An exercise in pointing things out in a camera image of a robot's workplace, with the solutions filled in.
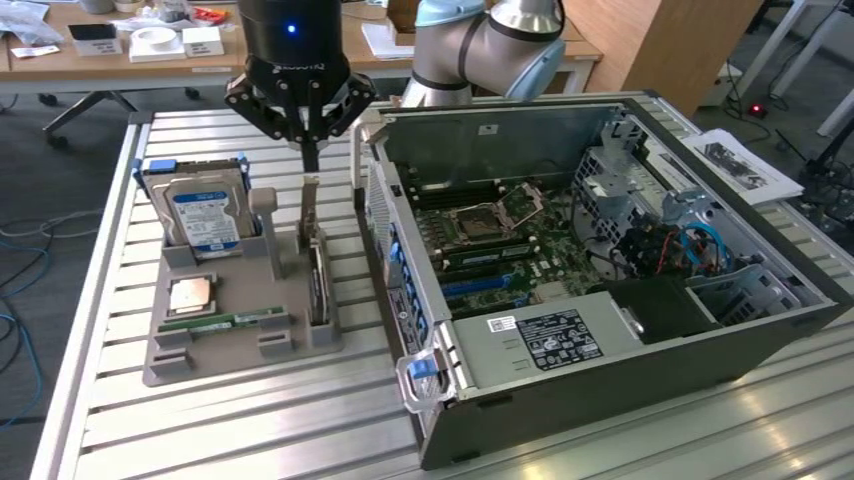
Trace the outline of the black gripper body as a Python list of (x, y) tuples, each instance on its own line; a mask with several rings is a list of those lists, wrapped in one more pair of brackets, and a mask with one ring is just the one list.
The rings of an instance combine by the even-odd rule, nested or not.
[(329, 0), (240, 0), (246, 42), (245, 76), (276, 105), (326, 105), (350, 70), (341, 42), (341, 3)]

